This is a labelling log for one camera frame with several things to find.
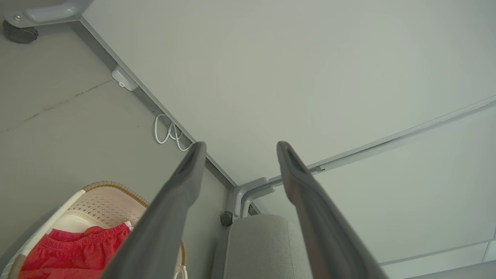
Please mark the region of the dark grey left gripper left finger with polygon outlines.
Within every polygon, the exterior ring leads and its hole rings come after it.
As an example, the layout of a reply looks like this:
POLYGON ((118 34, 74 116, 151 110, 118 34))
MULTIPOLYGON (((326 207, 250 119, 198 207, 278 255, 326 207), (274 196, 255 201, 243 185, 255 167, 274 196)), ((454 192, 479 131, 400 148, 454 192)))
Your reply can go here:
POLYGON ((206 144, 193 144, 101 278, 174 278, 188 209, 200 195, 205 159, 206 144))

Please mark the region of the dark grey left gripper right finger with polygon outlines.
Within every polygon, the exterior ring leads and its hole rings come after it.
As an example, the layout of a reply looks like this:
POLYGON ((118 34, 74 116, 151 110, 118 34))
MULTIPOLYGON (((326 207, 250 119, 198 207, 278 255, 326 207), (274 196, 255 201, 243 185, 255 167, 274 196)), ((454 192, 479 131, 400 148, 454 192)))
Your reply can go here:
POLYGON ((281 178, 295 206, 315 279, 385 279, 372 254, 291 145, 277 144, 281 178))

